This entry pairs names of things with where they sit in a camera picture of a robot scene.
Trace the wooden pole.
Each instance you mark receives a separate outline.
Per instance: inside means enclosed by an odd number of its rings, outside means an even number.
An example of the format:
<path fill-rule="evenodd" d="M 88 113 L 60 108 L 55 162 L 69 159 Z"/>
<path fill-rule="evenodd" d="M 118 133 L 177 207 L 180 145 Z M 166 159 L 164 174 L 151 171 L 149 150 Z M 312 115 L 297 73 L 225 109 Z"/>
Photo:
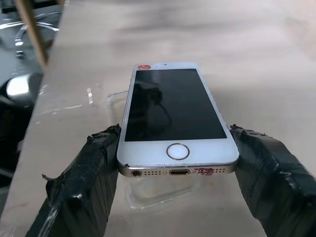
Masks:
<path fill-rule="evenodd" d="M 28 26 L 27 33 L 35 50 L 38 62 L 43 71 L 47 67 L 47 53 L 45 51 L 44 42 L 36 20 L 33 14 L 31 3 L 29 0 L 15 0 L 18 13 L 25 25 Z"/>

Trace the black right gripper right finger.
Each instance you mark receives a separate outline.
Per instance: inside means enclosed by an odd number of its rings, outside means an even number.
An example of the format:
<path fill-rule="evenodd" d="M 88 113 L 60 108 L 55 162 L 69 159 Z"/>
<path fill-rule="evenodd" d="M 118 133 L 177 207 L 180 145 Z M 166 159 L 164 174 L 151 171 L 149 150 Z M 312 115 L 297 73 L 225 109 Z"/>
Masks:
<path fill-rule="evenodd" d="M 316 177 L 279 140 L 232 125 L 242 196 L 267 237 L 316 237 Z"/>

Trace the clear plastic phone case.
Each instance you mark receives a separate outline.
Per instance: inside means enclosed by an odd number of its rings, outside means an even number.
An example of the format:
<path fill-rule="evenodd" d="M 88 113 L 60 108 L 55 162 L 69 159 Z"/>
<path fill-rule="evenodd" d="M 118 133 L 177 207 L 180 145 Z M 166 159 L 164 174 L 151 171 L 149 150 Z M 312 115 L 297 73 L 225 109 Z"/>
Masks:
<path fill-rule="evenodd" d="M 122 124 L 127 91 L 114 93 L 108 96 L 107 106 L 110 121 L 113 124 Z M 176 199 L 198 190 L 201 180 L 195 176 L 164 177 L 157 178 L 122 178 L 124 193 L 132 209 L 145 209 Z"/>

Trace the black robot body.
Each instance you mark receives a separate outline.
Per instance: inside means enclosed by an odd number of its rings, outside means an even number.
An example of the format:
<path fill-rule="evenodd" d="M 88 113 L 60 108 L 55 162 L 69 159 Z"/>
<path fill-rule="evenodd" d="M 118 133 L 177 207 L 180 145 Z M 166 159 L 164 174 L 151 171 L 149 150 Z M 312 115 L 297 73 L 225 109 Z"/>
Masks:
<path fill-rule="evenodd" d="M 13 178 L 42 77 L 25 74 L 0 85 L 0 178 Z"/>

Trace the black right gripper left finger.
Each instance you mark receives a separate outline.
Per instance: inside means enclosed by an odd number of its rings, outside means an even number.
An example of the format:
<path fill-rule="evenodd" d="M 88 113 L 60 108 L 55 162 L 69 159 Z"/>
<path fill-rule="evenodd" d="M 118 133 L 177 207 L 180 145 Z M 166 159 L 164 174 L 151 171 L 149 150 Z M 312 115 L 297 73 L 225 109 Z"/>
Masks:
<path fill-rule="evenodd" d="M 43 176 L 47 197 L 25 237 L 103 237 L 114 201 L 121 127 L 87 137 L 57 177 Z"/>

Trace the white smartphone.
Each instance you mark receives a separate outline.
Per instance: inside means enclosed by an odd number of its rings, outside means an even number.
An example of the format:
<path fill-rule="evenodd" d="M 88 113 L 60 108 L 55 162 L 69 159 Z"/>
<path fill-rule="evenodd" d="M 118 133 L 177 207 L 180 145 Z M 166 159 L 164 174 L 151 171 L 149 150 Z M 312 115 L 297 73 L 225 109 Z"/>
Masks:
<path fill-rule="evenodd" d="M 134 67 L 117 151 L 122 175 L 229 174 L 238 159 L 237 145 L 196 64 Z"/>

